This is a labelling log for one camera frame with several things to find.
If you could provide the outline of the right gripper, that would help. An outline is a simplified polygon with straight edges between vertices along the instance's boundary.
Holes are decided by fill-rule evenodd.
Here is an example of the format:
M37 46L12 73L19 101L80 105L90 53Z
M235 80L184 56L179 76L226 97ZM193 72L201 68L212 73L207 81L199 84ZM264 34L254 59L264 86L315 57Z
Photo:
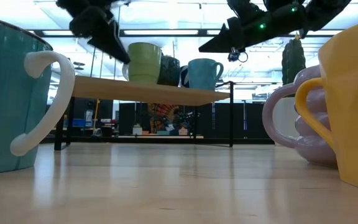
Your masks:
M252 2L229 2L236 14L222 25L219 34L198 48L199 52L232 52L278 35L301 29L306 10L301 2L276 2L265 11Z

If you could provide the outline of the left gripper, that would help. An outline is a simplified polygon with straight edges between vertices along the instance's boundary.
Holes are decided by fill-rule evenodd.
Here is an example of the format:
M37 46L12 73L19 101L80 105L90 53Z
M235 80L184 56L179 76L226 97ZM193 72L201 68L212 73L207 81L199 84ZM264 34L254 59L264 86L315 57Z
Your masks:
M76 8L70 9L70 15L73 18L70 22L70 30L74 35L92 37L88 44L124 64L131 61L122 42L116 36L114 16L109 9Z

